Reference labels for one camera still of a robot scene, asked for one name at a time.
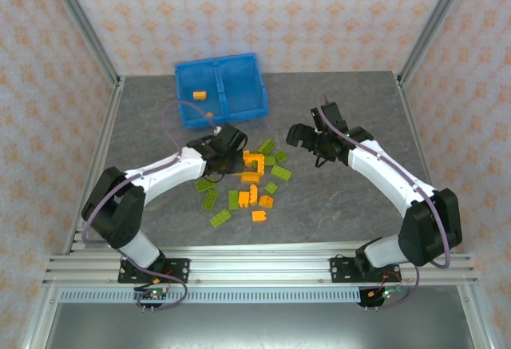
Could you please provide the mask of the blue two-compartment bin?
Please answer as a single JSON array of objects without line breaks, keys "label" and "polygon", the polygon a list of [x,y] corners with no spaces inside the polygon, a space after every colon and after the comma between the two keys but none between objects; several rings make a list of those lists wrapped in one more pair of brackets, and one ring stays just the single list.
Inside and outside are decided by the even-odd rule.
[{"label": "blue two-compartment bin", "polygon": [[[182,62],[175,65],[176,95],[182,125],[202,129],[212,122],[251,121],[268,114],[267,90],[254,53]],[[192,92],[208,98],[195,101]]]}]

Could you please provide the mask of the controller circuit board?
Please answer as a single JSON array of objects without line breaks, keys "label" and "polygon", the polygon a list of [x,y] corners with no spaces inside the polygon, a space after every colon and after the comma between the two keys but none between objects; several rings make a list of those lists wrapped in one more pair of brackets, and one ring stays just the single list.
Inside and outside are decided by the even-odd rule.
[{"label": "controller circuit board", "polygon": [[142,312],[157,311],[167,299],[167,290],[167,288],[135,288],[134,299],[137,307]]},{"label": "controller circuit board", "polygon": [[370,308],[378,310],[393,295],[402,292],[403,286],[397,285],[392,287],[361,287],[359,289],[360,300],[358,305],[364,310]]}]

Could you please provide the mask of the grey metal sheet panel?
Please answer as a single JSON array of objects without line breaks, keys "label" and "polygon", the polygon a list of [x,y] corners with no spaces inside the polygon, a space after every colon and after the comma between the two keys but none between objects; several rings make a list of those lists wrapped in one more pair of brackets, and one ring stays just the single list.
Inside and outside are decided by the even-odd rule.
[{"label": "grey metal sheet panel", "polygon": [[354,304],[58,306],[44,349],[474,349],[458,303],[417,299],[384,311]]}]

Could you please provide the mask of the aluminium table side rail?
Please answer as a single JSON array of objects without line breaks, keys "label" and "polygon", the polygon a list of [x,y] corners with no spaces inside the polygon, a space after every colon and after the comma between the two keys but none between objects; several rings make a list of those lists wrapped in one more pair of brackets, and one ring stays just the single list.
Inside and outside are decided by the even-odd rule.
[{"label": "aluminium table side rail", "polygon": [[113,127],[125,85],[125,79],[126,76],[120,76],[113,85],[113,90],[111,93],[108,108],[105,112],[103,125],[93,150],[93,159],[89,166],[85,187],[81,195],[81,199],[77,205],[77,213],[74,217],[74,221],[71,223],[70,230],[68,232],[68,242],[64,251],[65,255],[69,255],[73,251],[73,245],[76,241],[76,236],[83,224],[83,219],[81,218],[81,210],[83,209],[85,202],[89,198],[89,194],[92,192],[93,187],[97,183],[97,179],[101,175],[105,166],[105,161],[109,150],[109,143],[113,133]]},{"label": "aluminium table side rail", "polygon": [[419,266],[439,256],[450,260],[450,249],[461,242],[458,199],[448,188],[435,188],[426,168],[418,134],[410,112],[402,82],[394,77],[399,129],[398,146],[404,151],[406,190],[405,216],[399,233],[399,244],[409,260]]}]

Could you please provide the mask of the aluminium rail beam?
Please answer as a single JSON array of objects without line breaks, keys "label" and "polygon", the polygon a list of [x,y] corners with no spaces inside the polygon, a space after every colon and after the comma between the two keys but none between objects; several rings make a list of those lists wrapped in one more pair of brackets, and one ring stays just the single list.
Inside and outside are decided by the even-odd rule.
[{"label": "aluminium rail beam", "polygon": [[[326,287],[331,284],[330,258],[353,256],[358,241],[166,247],[170,258],[188,258],[191,287]],[[43,284],[46,286],[113,286],[117,282],[120,256],[111,249],[87,249],[75,244],[68,255],[51,256]],[[402,282],[423,286],[478,285],[482,275],[471,255],[454,253],[447,269],[430,264],[414,270],[401,266]]]}]

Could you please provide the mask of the aluminium frame post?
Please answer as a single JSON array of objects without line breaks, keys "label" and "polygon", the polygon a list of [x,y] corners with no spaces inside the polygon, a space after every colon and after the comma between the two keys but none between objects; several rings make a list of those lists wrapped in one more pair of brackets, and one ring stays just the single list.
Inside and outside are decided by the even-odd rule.
[{"label": "aluminium frame post", "polygon": [[427,51],[429,44],[432,42],[435,34],[440,29],[446,15],[455,0],[438,0],[432,13],[428,17],[424,28],[418,36],[418,40],[414,43],[408,58],[406,59],[401,71],[396,75],[397,82],[401,87],[410,80],[418,63],[421,61],[424,53]]},{"label": "aluminium frame post", "polygon": [[79,2],[79,0],[63,0],[63,2],[72,19],[75,21],[81,34],[83,35],[86,43],[91,49],[93,56],[99,62],[99,65],[102,71],[105,73],[105,76],[114,85],[120,85],[122,83],[122,77],[116,71],[82,4]]}]

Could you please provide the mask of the aluminium frame leg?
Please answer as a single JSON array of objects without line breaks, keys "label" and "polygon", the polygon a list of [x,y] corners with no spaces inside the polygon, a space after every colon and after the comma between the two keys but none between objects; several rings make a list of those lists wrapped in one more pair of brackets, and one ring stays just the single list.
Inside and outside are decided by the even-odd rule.
[{"label": "aluminium frame leg", "polygon": [[42,289],[42,295],[36,303],[21,349],[46,348],[61,292],[62,288],[58,286]]},{"label": "aluminium frame leg", "polygon": [[502,349],[492,325],[491,307],[479,285],[458,285],[458,294],[474,349]]}]

